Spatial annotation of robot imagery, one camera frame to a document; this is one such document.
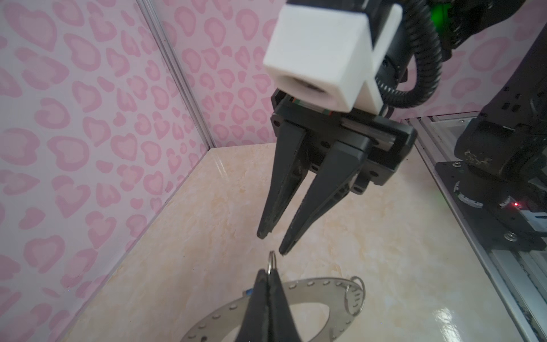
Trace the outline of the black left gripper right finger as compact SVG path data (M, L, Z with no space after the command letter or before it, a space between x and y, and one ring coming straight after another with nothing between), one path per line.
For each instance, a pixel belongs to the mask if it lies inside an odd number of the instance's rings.
M268 333L267 341L301 342L283 284L276 269L268 274Z

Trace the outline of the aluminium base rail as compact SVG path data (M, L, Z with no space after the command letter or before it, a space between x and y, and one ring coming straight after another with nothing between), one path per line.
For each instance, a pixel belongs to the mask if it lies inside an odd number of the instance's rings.
M416 147L525 341L546 340L546 187L484 182L454 154L474 113L407 118Z

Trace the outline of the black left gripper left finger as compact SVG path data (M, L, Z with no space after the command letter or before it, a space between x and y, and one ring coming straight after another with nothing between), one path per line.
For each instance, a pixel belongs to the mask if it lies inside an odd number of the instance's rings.
M259 270L244 319L236 337L237 342L269 340L269 278Z

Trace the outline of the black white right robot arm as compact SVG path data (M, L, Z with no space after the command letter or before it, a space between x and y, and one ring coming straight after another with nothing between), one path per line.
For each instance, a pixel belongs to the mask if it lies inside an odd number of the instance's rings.
M469 37L515 14L521 1L288 1L263 65L276 84L277 138L257 235L276 226L309 172L315 174L279 252L350 192L384 185L408 156L416 129L390 119L437 90L442 65ZM470 121L454 154L454 196L508 222L512 185L546 165L546 33L503 88Z

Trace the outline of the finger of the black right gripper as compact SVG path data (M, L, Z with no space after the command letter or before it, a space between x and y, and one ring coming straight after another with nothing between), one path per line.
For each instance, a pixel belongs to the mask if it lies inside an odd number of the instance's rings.
M281 255L287 255L308 228L350 192L350 181L365 164L371 145L370 140L358 147L340 141L332 145L289 225Z
M272 179L257 230L260 239L272 232L308 173L306 129L291 122L279 128Z

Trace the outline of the silver perforated metal ring disc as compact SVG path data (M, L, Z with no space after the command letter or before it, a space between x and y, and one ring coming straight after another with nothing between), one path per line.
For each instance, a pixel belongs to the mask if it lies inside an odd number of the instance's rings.
M357 276L284 282L283 290L302 341L336 341L362 312L366 299L364 282ZM250 296L243 295L209 313L182 340L235 341Z

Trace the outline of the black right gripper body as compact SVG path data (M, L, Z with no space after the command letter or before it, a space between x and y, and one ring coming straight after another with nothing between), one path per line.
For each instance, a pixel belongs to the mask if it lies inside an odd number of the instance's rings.
M302 104L289 94L275 90L271 96L272 126L278 141L283 128L303 129L303 140L276 149L289 159L289 179L298 187L309 171L317 173L335 142L341 142L367 154L357 175L350 178L349 189L358 195L369 183L386 184L407 158L417 131L389 118L352 110L338 113Z

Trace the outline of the diagonal aluminium frame bar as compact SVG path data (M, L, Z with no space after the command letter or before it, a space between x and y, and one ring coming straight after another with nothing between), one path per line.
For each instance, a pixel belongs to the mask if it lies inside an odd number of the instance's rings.
M172 74L172 78L177 86L177 89L182 96L185 105L192 117L195 126L198 130L200 137L203 139L207 149L216 148L217 144L213 138L213 135L209 129L207 121L203 115L203 112L192 92L192 88L185 75L182 65L177 57L176 51L172 45L168 33L158 16L156 8L151 0L138 0L138 6L142 12L142 15L147 22L151 34L158 45L158 48L162 54L169 71Z

